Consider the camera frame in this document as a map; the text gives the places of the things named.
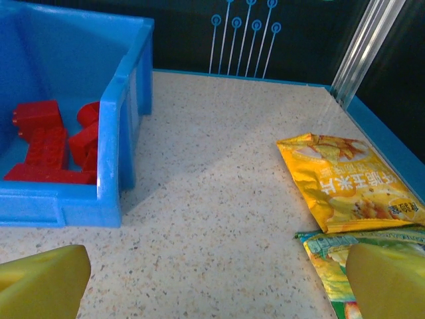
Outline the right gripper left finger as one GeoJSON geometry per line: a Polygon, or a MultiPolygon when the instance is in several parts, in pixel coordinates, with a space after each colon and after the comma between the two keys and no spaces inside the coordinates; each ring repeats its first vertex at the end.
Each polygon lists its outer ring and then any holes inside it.
{"type": "Polygon", "coordinates": [[[0,319],[76,319],[89,278],[83,245],[0,264],[0,319]]]}

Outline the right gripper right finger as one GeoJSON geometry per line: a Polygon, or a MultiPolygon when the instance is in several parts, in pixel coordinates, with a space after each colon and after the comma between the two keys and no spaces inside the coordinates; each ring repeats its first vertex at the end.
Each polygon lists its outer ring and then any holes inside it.
{"type": "Polygon", "coordinates": [[[363,319],[425,319],[425,255],[356,244],[346,273],[363,319]]]}

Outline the green snack bag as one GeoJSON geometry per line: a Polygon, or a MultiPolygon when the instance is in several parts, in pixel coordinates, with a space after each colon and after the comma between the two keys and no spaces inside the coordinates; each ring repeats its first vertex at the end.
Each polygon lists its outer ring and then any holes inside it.
{"type": "Polygon", "coordinates": [[[366,243],[425,256],[425,227],[405,226],[377,231],[325,234],[296,233],[322,281],[337,319],[363,319],[346,275],[351,245],[366,243]]]}

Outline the yellow snack bag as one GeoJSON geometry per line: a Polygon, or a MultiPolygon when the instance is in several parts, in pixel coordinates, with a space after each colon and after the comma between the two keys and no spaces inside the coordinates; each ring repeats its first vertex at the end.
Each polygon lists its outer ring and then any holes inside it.
{"type": "Polygon", "coordinates": [[[308,133],[276,145],[324,233],[425,226],[425,206],[363,141],[308,133]]]}

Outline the red square lego brick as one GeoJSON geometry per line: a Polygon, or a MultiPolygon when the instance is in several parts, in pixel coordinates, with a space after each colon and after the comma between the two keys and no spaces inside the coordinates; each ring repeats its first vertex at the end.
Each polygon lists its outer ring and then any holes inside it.
{"type": "Polygon", "coordinates": [[[27,136],[37,128],[63,127],[56,100],[20,103],[13,110],[12,122],[19,136],[27,136]]]}

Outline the blue plastic bin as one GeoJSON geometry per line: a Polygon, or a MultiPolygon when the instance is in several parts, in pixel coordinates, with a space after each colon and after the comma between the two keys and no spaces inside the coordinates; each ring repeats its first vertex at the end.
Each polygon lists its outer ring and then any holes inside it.
{"type": "Polygon", "coordinates": [[[143,17],[0,0],[0,226],[119,227],[135,186],[135,147],[152,109],[154,22],[143,17]],[[28,145],[13,124],[23,102],[54,99],[70,134],[100,103],[94,185],[5,181],[28,145]]]}

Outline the aluminium frame post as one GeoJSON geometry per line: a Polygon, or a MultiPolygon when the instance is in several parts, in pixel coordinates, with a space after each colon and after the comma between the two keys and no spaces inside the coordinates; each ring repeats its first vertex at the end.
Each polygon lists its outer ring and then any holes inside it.
{"type": "Polygon", "coordinates": [[[406,0],[370,0],[331,84],[330,93],[348,109],[406,0]]]}

